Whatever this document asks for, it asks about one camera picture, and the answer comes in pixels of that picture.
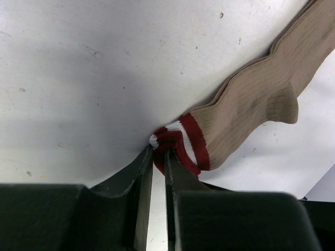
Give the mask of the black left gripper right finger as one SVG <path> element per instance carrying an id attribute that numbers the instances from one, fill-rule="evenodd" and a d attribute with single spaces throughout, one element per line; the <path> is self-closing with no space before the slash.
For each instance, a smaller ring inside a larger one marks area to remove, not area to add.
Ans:
<path id="1" fill-rule="evenodd" d="M 164 170 L 168 250 L 191 250 L 189 244 L 195 233 L 191 217 L 199 214 L 195 199 L 212 189 L 190 173 L 172 149 L 165 152 Z"/>

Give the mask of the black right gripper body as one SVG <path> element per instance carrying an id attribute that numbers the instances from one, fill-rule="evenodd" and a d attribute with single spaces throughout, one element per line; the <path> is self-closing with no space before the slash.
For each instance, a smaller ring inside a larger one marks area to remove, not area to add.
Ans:
<path id="1" fill-rule="evenodd" d="M 298 200 L 287 193 L 226 193 L 216 229 L 223 250 L 334 250 L 334 203 Z"/>

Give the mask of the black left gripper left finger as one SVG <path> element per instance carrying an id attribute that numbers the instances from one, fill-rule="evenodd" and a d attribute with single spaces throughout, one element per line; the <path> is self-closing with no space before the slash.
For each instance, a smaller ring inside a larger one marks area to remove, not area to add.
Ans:
<path id="1" fill-rule="evenodd" d="M 126 167 L 90 188 L 99 250 L 145 250 L 149 225 L 153 150 L 145 147 Z"/>

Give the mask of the tan sock with maroon cuff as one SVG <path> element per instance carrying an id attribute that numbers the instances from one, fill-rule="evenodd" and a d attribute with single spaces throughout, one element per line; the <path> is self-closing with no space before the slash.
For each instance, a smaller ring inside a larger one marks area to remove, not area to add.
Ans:
<path id="1" fill-rule="evenodd" d="M 261 124 L 294 124 L 298 96 L 334 50 L 334 1 L 310 1 L 273 42 L 267 56 L 231 75 L 208 104 L 150 137 L 155 166 L 164 171 L 172 149 L 192 174 L 220 167 Z"/>

